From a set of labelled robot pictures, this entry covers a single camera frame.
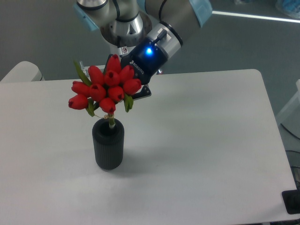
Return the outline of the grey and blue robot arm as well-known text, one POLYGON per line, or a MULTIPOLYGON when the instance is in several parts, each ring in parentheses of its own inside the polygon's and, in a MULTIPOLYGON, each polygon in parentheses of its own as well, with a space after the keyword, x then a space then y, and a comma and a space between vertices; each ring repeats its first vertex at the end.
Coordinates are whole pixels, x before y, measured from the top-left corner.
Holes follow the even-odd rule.
POLYGON ((74 11, 84 26, 100 30, 121 65, 131 65, 142 83, 133 99, 151 95, 153 75, 211 17, 208 0, 78 0, 74 11))

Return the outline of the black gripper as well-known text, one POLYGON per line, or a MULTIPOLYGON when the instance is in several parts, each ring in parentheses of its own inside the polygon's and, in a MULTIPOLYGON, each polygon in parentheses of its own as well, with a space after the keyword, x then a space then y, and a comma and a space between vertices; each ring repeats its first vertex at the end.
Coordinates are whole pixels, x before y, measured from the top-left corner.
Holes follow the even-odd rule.
MULTIPOLYGON (((104 70, 113 54, 109 54, 104 70)), ((144 85, 140 92, 132 96, 133 100, 139 100, 151 96, 151 90, 147 85, 151 77, 167 62, 167 55, 152 42, 141 42, 128 55, 121 58, 121 67, 130 65, 134 68, 136 77, 144 85)))

